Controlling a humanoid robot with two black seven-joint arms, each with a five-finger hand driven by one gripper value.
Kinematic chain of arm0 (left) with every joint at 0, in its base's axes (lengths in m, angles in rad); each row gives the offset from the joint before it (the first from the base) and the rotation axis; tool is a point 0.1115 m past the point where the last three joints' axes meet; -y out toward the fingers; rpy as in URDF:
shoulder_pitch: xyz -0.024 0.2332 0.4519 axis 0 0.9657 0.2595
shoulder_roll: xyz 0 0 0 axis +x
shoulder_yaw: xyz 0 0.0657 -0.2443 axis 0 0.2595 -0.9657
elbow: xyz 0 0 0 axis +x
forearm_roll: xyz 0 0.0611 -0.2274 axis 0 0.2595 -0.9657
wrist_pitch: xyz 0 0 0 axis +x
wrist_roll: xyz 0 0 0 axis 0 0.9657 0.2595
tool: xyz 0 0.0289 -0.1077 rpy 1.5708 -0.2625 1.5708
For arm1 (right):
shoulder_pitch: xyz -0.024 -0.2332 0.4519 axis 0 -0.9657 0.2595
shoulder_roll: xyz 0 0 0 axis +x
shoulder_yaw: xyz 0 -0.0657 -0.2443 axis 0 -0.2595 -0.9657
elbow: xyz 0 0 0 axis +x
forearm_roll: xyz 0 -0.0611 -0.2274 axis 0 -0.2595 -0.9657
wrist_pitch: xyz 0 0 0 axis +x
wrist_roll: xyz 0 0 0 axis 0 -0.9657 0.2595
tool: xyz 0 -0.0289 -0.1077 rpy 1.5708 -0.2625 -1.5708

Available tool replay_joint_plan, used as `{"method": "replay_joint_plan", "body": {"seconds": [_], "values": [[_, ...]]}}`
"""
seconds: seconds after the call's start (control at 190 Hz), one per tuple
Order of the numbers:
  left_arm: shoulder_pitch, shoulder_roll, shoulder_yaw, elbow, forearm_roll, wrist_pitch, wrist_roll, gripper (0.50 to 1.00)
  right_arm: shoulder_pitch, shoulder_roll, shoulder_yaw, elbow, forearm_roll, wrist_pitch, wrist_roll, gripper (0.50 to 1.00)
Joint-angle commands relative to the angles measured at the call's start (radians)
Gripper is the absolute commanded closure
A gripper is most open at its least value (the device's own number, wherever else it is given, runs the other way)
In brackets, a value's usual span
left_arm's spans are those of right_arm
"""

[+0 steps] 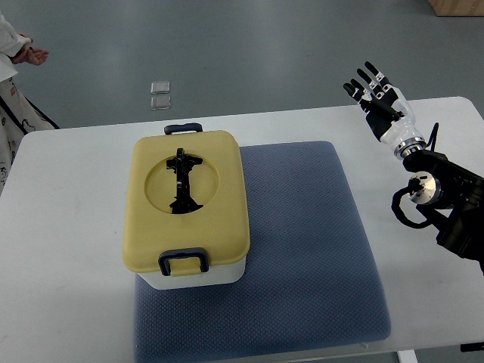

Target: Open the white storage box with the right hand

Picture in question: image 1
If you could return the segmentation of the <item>bystander hand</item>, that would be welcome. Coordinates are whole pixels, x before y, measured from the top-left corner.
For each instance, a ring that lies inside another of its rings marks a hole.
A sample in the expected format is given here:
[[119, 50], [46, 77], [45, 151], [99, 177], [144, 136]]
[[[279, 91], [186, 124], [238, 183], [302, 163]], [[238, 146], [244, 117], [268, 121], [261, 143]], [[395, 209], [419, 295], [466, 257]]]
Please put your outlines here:
[[33, 40], [27, 35], [21, 34], [26, 39], [26, 43], [22, 45], [20, 50], [10, 57], [12, 64], [32, 64], [34, 66], [40, 66], [47, 61], [49, 51], [41, 48], [34, 48], [32, 46]]

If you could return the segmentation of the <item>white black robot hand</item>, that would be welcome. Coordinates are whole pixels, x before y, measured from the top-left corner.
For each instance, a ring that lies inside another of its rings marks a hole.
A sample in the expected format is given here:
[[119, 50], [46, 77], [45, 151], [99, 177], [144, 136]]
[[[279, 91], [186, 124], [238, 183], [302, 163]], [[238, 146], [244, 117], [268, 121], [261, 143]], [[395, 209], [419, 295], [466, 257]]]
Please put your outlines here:
[[375, 138], [388, 145], [399, 160], [423, 150], [427, 143], [416, 129], [416, 117], [402, 91], [369, 61], [357, 74], [361, 79], [351, 79], [343, 89], [364, 111]]

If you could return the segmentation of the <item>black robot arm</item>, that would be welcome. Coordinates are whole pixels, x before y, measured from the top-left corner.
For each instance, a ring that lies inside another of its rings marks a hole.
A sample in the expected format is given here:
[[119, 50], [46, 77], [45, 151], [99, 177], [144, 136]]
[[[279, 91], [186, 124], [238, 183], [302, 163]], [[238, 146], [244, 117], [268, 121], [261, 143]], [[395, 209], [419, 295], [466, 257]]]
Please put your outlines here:
[[[434, 226], [438, 245], [483, 267], [483, 177], [435, 151], [438, 129], [435, 124], [429, 142], [402, 152], [403, 166], [413, 175], [406, 187], [394, 193], [391, 209], [410, 228]], [[413, 222], [404, 214], [400, 203], [405, 195], [424, 221]]]

